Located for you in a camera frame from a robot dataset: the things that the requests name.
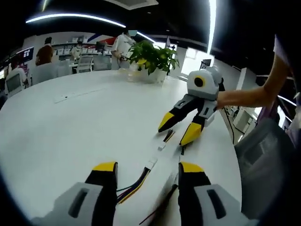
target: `green leaves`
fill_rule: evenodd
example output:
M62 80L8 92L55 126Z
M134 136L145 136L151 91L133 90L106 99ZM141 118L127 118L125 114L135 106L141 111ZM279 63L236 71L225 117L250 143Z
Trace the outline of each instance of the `green leaves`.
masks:
M146 40L135 43L129 51L132 52L129 58L131 64L133 62L137 63L139 60L141 63L142 59L146 60L145 62L143 61L144 63L139 65L139 67L141 68L142 65L145 65L145 69L148 69L149 75L153 73L156 68L167 72L170 64L173 69L179 66L179 61L172 58L173 54L177 54L176 51L161 47L159 47L159 49L154 48L153 44Z

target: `potted plant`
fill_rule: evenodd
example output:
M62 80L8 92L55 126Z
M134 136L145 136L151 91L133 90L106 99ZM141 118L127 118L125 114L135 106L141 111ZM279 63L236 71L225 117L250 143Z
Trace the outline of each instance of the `potted plant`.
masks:
M168 48L155 48L149 41L135 43L129 50L132 55L128 58L130 64L138 64L138 70L146 81L162 83L171 65L174 70L179 61L173 59L176 51Z

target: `round sensor eye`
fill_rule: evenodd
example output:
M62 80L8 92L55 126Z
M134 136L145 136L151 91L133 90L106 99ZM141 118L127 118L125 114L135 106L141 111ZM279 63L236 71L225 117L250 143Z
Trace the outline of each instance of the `round sensor eye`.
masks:
M195 78L194 84L196 84L197 87L202 87L204 85L203 80L201 78Z

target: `white round table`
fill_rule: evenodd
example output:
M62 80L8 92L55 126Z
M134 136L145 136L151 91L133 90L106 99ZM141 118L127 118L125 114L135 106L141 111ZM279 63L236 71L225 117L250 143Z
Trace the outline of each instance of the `white round table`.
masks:
M56 78L12 96L0 111L0 168L13 198L29 219L43 217L58 196L106 161L119 164L118 188L132 184L158 154L162 117L185 93L186 83L175 78L160 87L105 71ZM174 126L143 186L117 206L114 225L138 225L150 211L138 205L141 199L143 206L158 202L156 185L177 170L177 146L195 114ZM238 161L219 112L182 158L241 203ZM167 212L169 225L181 225L176 194Z

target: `white robot head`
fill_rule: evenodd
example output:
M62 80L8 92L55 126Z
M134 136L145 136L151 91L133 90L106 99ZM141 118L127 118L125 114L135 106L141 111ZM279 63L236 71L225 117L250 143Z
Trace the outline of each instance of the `white robot head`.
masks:
M208 100L216 100L222 76L216 67L207 68L209 70L201 69L189 74L187 81L188 94Z

